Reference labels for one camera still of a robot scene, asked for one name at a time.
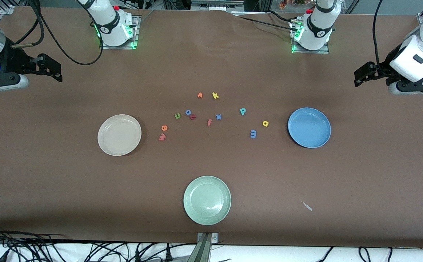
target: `blue plate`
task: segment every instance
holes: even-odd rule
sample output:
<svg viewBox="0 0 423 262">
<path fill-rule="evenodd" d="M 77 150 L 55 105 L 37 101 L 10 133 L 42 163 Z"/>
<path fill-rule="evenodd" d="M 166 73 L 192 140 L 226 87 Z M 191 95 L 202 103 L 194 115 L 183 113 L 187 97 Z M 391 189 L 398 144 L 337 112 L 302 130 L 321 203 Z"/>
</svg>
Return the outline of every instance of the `blue plate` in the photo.
<svg viewBox="0 0 423 262">
<path fill-rule="evenodd" d="M 331 136 L 331 124 L 320 111 L 304 107 L 295 110 L 287 123 L 292 139 L 307 148 L 321 147 Z"/>
</svg>

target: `green plate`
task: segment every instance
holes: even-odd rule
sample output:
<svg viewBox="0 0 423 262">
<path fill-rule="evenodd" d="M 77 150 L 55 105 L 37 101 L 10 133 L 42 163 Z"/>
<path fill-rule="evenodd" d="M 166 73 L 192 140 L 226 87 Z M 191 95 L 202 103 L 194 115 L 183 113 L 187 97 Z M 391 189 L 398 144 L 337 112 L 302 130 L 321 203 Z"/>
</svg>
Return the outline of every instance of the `green plate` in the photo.
<svg viewBox="0 0 423 262">
<path fill-rule="evenodd" d="M 184 208 L 194 222 L 205 226 L 214 225 L 229 213 L 231 192 L 219 178 L 199 177 L 185 190 Z"/>
</svg>

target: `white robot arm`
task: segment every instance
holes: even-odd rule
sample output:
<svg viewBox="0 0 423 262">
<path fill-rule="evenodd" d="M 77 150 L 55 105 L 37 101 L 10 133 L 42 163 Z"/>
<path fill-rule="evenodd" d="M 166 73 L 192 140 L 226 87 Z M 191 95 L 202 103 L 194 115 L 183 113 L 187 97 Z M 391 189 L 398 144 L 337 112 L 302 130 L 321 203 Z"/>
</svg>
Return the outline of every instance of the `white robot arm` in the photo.
<svg viewBox="0 0 423 262">
<path fill-rule="evenodd" d="M 423 23 L 406 35 L 384 62 L 368 62 L 356 70 L 355 86 L 384 77 L 391 94 L 423 94 Z"/>
<path fill-rule="evenodd" d="M 113 7 L 109 0 L 77 0 L 96 22 L 103 44 L 116 47 L 133 38 L 132 15 Z"/>
<path fill-rule="evenodd" d="M 15 43 L 0 29 L 0 91 L 26 88 L 26 74 L 51 76 L 61 82 L 61 65 L 41 53 L 37 58 L 27 55 L 22 48 L 12 48 Z"/>
<path fill-rule="evenodd" d="M 322 48 L 329 41 L 334 21 L 340 13 L 339 0 L 316 1 L 313 13 L 306 13 L 301 17 L 302 27 L 294 40 L 307 50 Z"/>
</svg>

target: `plate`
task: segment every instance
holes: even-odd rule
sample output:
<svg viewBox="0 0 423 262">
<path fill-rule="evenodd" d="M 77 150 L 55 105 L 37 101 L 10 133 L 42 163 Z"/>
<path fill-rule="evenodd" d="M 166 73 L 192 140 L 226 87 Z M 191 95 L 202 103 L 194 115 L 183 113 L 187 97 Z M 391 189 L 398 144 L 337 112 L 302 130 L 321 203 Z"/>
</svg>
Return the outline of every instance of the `plate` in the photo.
<svg viewBox="0 0 423 262">
<path fill-rule="evenodd" d="M 205 226 L 214 225 L 229 213 L 231 192 L 217 177 L 199 177 L 185 190 L 184 208 L 188 217 L 194 222 Z"/>
<path fill-rule="evenodd" d="M 306 148 L 321 147 L 331 137 L 331 124 L 320 111 L 304 107 L 294 111 L 287 123 L 292 139 Z"/>
<path fill-rule="evenodd" d="M 108 118 L 98 130 L 98 145 L 111 156 L 132 152 L 140 143 L 142 129 L 139 122 L 129 115 Z"/>
</svg>

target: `table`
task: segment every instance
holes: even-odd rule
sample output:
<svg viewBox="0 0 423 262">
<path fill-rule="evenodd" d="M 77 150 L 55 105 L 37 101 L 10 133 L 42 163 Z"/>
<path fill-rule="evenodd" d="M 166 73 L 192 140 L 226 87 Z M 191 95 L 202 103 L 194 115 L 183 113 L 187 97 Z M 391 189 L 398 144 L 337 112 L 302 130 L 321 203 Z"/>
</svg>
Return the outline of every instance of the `table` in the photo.
<svg viewBox="0 0 423 262">
<path fill-rule="evenodd" d="M 70 55 L 96 57 L 83 10 L 42 14 Z M 34 19 L 18 7 L 0 28 L 16 40 Z M 331 53 L 308 55 L 291 53 L 283 29 L 229 13 L 155 11 L 136 50 L 105 50 L 92 66 L 70 62 L 47 33 L 25 51 L 59 61 L 63 82 L 29 76 L 29 88 L 0 93 L 0 227 L 87 240 L 194 242 L 208 231 L 226 244 L 423 247 L 423 96 L 389 95 L 382 80 L 353 87 L 353 71 L 374 60 L 371 22 L 341 15 Z M 380 56 L 414 27 L 413 16 L 379 17 Z M 325 146 L 289 137 L 288 117 L 301 107 L 329 118 Z M 187 109 L 197 119 L 175 119 Z M 116 114 L 143 129 L 127 156 L 97 144 Z M 207 126 L 215 114 L 223 119 Z M 232 194 L 226 219 L 209 227 L 182 203 L 203 175 Z"/>
</svg>

